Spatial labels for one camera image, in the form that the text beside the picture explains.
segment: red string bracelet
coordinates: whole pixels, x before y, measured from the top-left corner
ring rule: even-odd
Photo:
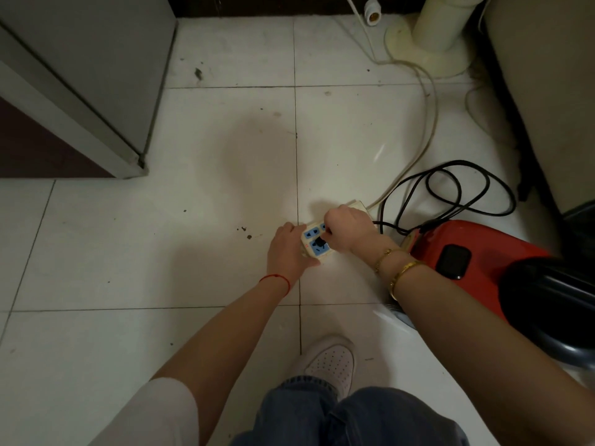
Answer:
[[[270,273],[269,275],[265,275],[264,277],[262,277],[258,283],[262,282],[265,278],[269,278],[269,277],[280,277],[283,280],[286,281],[287,283],[287,292],[285,293],[285,295],[289,294],[289,291],[292,289],[292,285],[291,283],[289,283],[289,280],[287,280],[287,278],[285,278],[284,276],[282,276],[281,274],[278,273]]]

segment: black power cord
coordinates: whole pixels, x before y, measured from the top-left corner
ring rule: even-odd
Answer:
[[[463,189],[461,188],[461,184],[460,184],[459,180],[457,179],[457,177],[452,172],[447,170],[447,168],[454,167],[454,166],[462,166],[462,167],[468,167],[468,168],[475,169],[476,171],[480,172],[480,174],[483,175],[483,177],[486,179],[486,185],[481,190],[481,192],[479,194],[477,194],[474,198],[472,198],[469,202],[465,203],[464,205],[461,205],[461,198],[463,196]],[[430,187],[430,179],[437,172],[445,174],[447,177],[449,177],[455,183],[456,192],[457,192],[456,200],[454,200],[454,201],[446,200],[443,197],[436,194],[432,190],[432,188]],[[487,191],[490,189],[490,183],[491,183],[492,178],[494,180],[496,180],[500,184],[500,186],[502,186],[504,188],[504,190],[506,191],[506,193],[509,195],[509,198],[510,198],[510,207],[507,210],[502,211],[502,213],[489,213],[487,211],[481,211],[481,210],[471,207],[471,205],[473,205],[475,202],[480,200],[480,198],[483,197],[487,193]],[[411,190],[409,191],[409,194],[407,195],[405,201],[403,202],[403,205],[401,206],[401,209],[399,210],[399,214],[397,215],[397,219],[395,220],[394,224],[391,224],[390,222],[384,222],[384,205],[388,201],[391,194],[399,186],[401,186],[402,184],[405,184],[408,181],[413,180],[413,179],[417,179],[417,180],[413,184],[413,187],[411,188]],[[418,185],[424,179],[425,179],[425,188],[427,189],[427,191],[434,198],[438,199],[439,201],[449,204],[450,208],[448,210],[446,210],[444,213],[442,213],[440,216],[435,217],[434,219],[430,219],[429,221],[426,221],[423,224],[419,224],[418,226],[415,226],[415,227],[409,228],[409,229],[402,228],[399,226],[401,217],[403,216],[403,213],[405,212],[405,209],[407,208],[407,205],[409,204],[409,201],[411,200],[411,197],[413,196],[415,189],[418,187]],[[478,166],[477,164],[474,164],[470,161],[466,161],[464,159],[455,159],[453,161],[448,161],[446,163],[443,163],[436,167],[428,169],[427,171],[416,173],[415,175],[411,175],[410,177],[407,177],[406,179],[400,181],[399,184],[397,186],[395,186],[394,189],[380,203],[380,211],[379,211],[378,220],[374,221],[374,223],[379,225],[379,230],[381,233],[384,233],[383,227],[387,226],[387,227],[394,228],[398,233],[406,236],[411,231],[415,230],[416,228],[420,228],[422,233],[426,232],[428,230],[431,230],[431,229],[437,227],[438,225],[448,221],[452,217],[457,216],[457,214],[460,214],[464,210],[469,210],[474,213],[483,214],[485,216],[502,217],[502,216],[508,216],[516,208],[517,208],[517,199],[515,198],[515,194],[512,192],[510,187],[506,183],[504,183],[500,178],[495,176],[493,173],[486,171],[483,167]]]

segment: gold bangle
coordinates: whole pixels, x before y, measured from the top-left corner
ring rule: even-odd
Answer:
[[[391,253],[396,252],[400,250],[399,248],[388,248],[384,251],[384,253],[382,254],[382,256],[378,259],[378,261],[376,262],[376,264],[374,265],[374,272],[378,273],[380,272],[380,263],[382,263],[382,260],[384,260],[387,256],[389,256]]]
[[[389,292],[390,292],[390,296],[391,296],[393,299],[397,300],[397,298],[394,296],[394,286],[397,284],[397,282],[399,281],[399,279],[401,278],[401,276],[402,276],[402,275],[403,275],[405,272],[407,272],[408,270],[410,270],[411,268],[414,268],[414,267],[415,267],[415,266],[417,266],[417,265],[424,265],[424,264],[425,264],[425,263],[424,263],[423,261],[419,261],[419,260],[416,260],[416,261],[412,261],[412,262],[410,262],[410,263],[407,263],[407,264],[406,264],[406,265],[403,267],[403,269],[401,269],[401,271],[400,271],[400,272],[399,272],[397,275],[395,275],[395,276],[393,277],[393,279],[392,279],[392,280],[391,280],[391,282],[390,282],[390,286],[389,286]]]

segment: power strip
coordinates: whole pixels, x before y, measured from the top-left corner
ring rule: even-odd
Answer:
[[[350,208],[355,208],[368,214],[368,210],[359,200],[349,205]],[[308,255],[319,260],[326,257],[333,252],[333,249],[328,246],[326,241],[320,237],[320,234],[326,230],[324,220],[312,222],[308,224],[304,233],[302,233],[302,245]]]

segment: shoe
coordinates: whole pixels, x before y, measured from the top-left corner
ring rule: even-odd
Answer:
[[[313,376],[330,383],[338,400],[351,390],[355,373],[355,346],[346,337],[331,335],[311,345],[295,362],[290,377]]]

